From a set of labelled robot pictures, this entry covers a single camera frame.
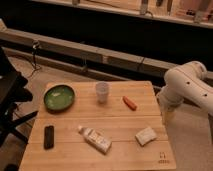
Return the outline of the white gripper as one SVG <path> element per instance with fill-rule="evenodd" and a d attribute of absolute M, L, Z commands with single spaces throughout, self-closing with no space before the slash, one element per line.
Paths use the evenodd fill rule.
<path fill-rule="evenodd" d="M 163 95 L 158 93 L 156 95 L 157 102 L 162 116 L 162 123 L 167 125 L 174 118 L 175 107 L 173 104 Z"/>

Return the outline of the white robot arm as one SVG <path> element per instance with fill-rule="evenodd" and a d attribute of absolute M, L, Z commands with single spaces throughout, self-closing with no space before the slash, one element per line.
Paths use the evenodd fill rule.
<path fill-rule="evenodd" d="M 207 69 L 199 61 L 191 61 L 169 69 L 165 85 L 157 93 L 162 121 L 167 124 L 172 112 L 188 99 L 213 117 L 213 87 L 203 81 Z"/>

